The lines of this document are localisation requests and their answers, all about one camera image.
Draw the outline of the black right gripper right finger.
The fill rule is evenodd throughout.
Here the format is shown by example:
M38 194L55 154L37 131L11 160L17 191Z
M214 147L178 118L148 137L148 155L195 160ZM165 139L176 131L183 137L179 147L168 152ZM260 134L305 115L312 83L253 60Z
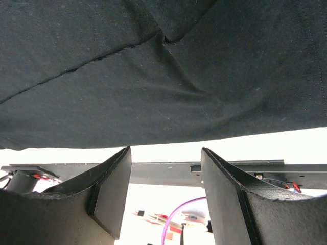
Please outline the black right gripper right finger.
M201 169L216 244L326 244L326 196L268 184L208 148Z

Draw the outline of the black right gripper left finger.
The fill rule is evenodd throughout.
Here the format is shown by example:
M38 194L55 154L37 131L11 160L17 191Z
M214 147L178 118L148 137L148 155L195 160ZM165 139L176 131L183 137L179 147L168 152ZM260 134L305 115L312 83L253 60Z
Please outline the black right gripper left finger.
M1 244L114 244L131 165L126 147L42 193L1 191Z

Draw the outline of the black t shirt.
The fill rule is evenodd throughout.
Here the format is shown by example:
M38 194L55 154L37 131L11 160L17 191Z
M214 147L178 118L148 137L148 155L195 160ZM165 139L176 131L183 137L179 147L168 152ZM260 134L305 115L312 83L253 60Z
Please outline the black t shirt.
M326 126L326 1L1 1L1 148Z

